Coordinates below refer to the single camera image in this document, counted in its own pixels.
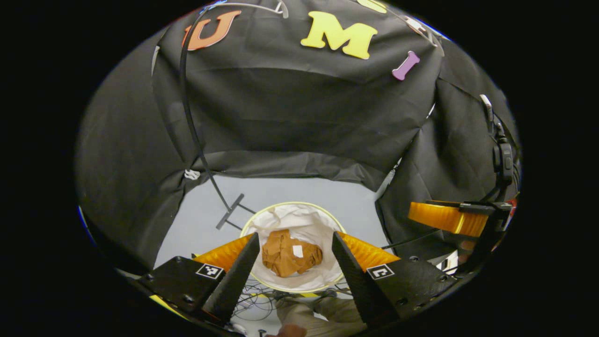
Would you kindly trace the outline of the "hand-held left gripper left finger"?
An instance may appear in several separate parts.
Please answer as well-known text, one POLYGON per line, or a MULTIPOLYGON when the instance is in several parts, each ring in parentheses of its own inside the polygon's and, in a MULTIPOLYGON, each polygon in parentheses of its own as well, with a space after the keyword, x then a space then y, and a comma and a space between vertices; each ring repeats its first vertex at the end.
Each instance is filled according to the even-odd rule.
POLYGON ((193 259, 175 256, 136 282, 182 318, 224 328, 259 253, 259 235, 253 233, 193 259))

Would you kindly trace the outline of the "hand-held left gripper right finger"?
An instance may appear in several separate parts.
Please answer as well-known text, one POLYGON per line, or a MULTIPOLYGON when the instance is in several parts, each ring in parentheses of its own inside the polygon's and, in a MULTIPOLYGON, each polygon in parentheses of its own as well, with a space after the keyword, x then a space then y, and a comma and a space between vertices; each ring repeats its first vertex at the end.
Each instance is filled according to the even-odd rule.
POLYGON ((452 292, 458 279, 429 262, 396 260, 361 267, 347 243, 349 235, 335 232, 332 252, 342 269, 359 315, 369 328, 404 322, 452 292))

